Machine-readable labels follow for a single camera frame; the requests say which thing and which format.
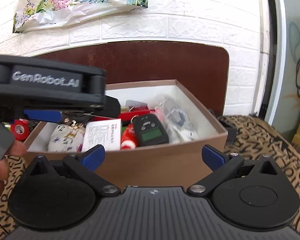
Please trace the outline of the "black digital scale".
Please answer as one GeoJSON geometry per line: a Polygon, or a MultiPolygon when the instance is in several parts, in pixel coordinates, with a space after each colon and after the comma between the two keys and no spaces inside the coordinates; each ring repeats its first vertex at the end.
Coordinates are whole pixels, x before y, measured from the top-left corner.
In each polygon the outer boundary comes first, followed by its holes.
{"type": "Polygon", "coordinates": [[[154,114],[135,116],[132,125],[141,147],[170,143],[166,129],[154,114]]]}

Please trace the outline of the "white floral fabric pouch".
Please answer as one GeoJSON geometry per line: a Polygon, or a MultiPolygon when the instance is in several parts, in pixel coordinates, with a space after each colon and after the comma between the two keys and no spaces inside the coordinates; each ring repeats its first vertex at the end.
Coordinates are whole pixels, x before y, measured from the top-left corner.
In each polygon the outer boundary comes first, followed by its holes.
{"type": "Polygon", "coordinates": [[[82,124],[60,124],[51,134],[47,151],[59,153],[81,152],[84,134],[85,127],[82,124]]]}

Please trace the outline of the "white medicine box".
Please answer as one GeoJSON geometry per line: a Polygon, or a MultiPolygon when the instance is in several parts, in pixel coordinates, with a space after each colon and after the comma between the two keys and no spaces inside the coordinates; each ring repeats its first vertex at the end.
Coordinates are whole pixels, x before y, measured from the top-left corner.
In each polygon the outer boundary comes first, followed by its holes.
{"type": "Polygon", "coordinates": [[[89,122],[85,127],[82,152],[102,145],[106,151],[118,151],[121,148],[121,120],[111,119],[89,122]]]}

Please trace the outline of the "red tape roll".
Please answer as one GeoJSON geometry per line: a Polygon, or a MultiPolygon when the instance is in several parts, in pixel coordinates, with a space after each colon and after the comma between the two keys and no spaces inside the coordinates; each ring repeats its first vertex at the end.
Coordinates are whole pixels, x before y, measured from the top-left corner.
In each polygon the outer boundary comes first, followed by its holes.
{"type": "Polygon", "coordinates": [[[11,124],[11,132],[16,140],[25,141],[31,133],[29,122],[23,119],[15,120],[11,124]]]}

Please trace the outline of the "patterned brown black tablecloth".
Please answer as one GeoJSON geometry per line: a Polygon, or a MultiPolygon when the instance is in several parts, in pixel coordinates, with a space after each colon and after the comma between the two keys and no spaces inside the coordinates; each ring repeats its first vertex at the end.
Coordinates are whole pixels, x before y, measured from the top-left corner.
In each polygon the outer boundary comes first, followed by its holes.
{"type": "MultiPolygon", "coordinates": [[[[236,152],[245,159],[257,159],[268,154],[278,163],[300,197],[300,153],[281,134],[265,121],[254,116],[220,116],[219,121],[237,128],[236,140],[224,148],[225,153],[236,152]]],[[[12,232],[14,223],[7,209],[7,198],[26,168],[23,157],[7,156],[10,177],[0,198],[0,239],[12,232]]],[[[300,233],[300,208],[293,222],[293,229],[300,233]]]]}

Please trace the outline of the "green white round container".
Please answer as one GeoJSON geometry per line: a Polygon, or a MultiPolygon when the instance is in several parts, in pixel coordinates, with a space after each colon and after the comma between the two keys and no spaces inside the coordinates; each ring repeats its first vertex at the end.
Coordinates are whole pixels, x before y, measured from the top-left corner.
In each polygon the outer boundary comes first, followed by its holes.
{"type": "Polygon", "coordinates": [[[3,126],[8,129],[9,131],[11,131],[11,124],[7,123],[7,122],[2,122],[3,126]]]}

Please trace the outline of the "red open gift box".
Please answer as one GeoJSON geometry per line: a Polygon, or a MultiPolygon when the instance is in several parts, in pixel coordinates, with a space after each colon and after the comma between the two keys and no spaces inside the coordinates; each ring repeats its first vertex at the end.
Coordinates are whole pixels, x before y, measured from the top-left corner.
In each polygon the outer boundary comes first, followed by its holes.
{"type": "MultiPolygon", "coordinates": [[[[142,116],[146,114],[152,114],[154,113],[153,109],[144,109],[139,111],[131,111],[131,112],[125,112],[121,113],[117,119],[120,119],[122,122],[122,126],[128,126],[134,116],[142,116]]],[[[92,121],[104,121],[104,120],[112,120],[112,118],[102,117],[102,116],[96,116],[91,119],[92,121]]]]}

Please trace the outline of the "brown cardboard storage box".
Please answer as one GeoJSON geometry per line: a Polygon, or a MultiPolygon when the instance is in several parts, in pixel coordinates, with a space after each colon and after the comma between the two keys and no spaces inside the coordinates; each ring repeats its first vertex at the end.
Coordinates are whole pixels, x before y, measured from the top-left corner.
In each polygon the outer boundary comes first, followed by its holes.
{"type": "MultiPolygon", "coordinates": [[[[208,144],[222,151],[227,131],[210,111],[177,80],[117,83],[106,86],[106,94],[121,105],[127,100],[144,102],[149,108],[159,107],[165,96],[175,100],[187,113],[199,139],[179,144],[161,144],[106,151],[104,162],[94,171],[99,176],[123,189],[126,186],[188,188],[210,173],[202,160],[202,148],[208,144]]],[[[30,163],[39,155],[59,160],[68,154],[48,152],[51,134],[60,124],[40,122],[25,141],[25,161],[30,163]]]]}

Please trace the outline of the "floral plastic bag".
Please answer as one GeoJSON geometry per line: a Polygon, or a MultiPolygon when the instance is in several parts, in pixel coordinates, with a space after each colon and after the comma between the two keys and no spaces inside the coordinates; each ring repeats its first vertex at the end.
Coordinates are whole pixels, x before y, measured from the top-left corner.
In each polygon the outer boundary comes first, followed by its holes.
{"type": "Polygon", "coordinates": [[[148,0],[19,0],[13,18],[13,32],[66,27],[147,7],[148,0]]]}

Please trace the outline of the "dark brown wooden headboard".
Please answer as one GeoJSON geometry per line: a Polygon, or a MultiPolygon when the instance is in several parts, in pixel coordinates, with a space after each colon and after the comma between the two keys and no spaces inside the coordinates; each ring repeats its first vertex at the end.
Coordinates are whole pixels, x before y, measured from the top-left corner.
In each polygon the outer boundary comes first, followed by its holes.
{"type": "Polygon", "coordinates": [[[108,84],[175,79],[215,114],[223,114],[229,54],[221,47],[171,41],[110,42],[45,53],[41,58],[102,68],[108,84]]]}

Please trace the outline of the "black plastic frame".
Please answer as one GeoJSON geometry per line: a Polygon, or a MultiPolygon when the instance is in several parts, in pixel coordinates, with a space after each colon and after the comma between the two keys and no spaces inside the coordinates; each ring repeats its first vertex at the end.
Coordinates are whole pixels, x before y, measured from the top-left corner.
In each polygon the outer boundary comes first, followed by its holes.
{"type": "Polygon", "coordinates": [[[224,116],[216,115],[212,109],[208,109],[210,113],[217,118],[217,120],[220,122],[220,124],[226,129],[228,132],[228,136],[226,139],[226,145],[231,145],[235,142],[237,137],[237,128],[235,125],[231,124],[227,120],[224,119],[224,116]]]}

